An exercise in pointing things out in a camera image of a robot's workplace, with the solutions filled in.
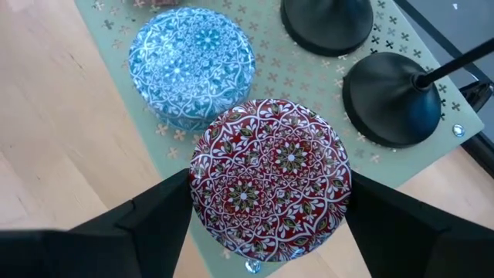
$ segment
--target black lamp base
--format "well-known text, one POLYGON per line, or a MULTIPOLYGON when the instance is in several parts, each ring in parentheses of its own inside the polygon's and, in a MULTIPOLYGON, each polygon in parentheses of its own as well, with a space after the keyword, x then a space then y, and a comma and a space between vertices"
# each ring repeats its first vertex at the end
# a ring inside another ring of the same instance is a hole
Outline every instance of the black lamp base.
POLYGON ((385 147, 409 147, 427 139, 441 119, 434 84, 420 88, 420 65, 395 53, 376 53, 359 61, 343 79, 343 104, 352 124, 385 147))
POLYGON ((356 50, 371 33, 369 0, 283 0, 281 19, 300 46, 322 56, 356 50))

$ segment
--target mosaic pattern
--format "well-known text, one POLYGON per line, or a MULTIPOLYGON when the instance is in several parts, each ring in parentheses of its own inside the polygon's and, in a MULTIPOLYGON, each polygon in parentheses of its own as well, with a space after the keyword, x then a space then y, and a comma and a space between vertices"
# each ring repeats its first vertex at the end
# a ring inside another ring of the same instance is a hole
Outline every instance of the mosaic pattern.
MULTIPOLYGON (((112 22, 104 22, 112 28, 112 22)), ((243 31, 205 8, 177 8, 149 21, 129 51, 132 80, 158 118, 203 131, 249 95, 254 54, 243 31)))
MULTIPOLYGON (((133 0, 75 1, 158 171, 166 178, 188 167, 200 134, 177 131, 150 113, 134 89, 127 68, 128 49, 135 34, 164 7, 134 5, 133 0)), ((256 61, 250 98, 287 99, 317 112, 340 135, 352 170, 396 188, 479 132, 483 125, 453 82, 443 78, 436 83, 445 100, 443 120, 426 141, 396 151, 372 144, 355 130, 343 109, 341 87, 343 77, 358 60, 372 52, 390 51, 412 58, 427 70, 439 66, 393 1, 370 1, 374 27, 369 39, 356 52, 337 58, 314 56, 293 43, 281 24, 280 0, 183 0, 181 4, 221 12, 244 30, 256 61), (378 38, 376 42, 372 42, 372 36, 378 38), (452 133, 455 124, 465 127, 464 137, 452 133)), ((252 277, 245 271, 245 259, 226 252, 196 216, 191 221, 191 233, 211 276, 252 277)), ((281 265, 263 264, 257 276, 267 276, 281 265)))
POLYGON ((199 219, 248 258, 303 256, 347 211, 350 165, 338 135, 288 100, 250 100, 223 113, 199 139, 190 169, 199 219))

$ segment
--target black pole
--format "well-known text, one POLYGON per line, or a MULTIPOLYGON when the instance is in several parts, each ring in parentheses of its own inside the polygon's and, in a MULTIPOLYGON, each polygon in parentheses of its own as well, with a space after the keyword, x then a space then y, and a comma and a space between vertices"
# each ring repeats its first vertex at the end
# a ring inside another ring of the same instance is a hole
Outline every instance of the black pole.
POLYGON ((441 66, 440 68, 428 73, 424 76, 418 76, 415 84, 420 88, 425 88, 432 84, 434 81, 447 76, 448 74, 468 65, 476 60, 494 52, 494 38, 484 42, 480 46, 468 51, 460 57, 450 61, 449 63, 441 66))

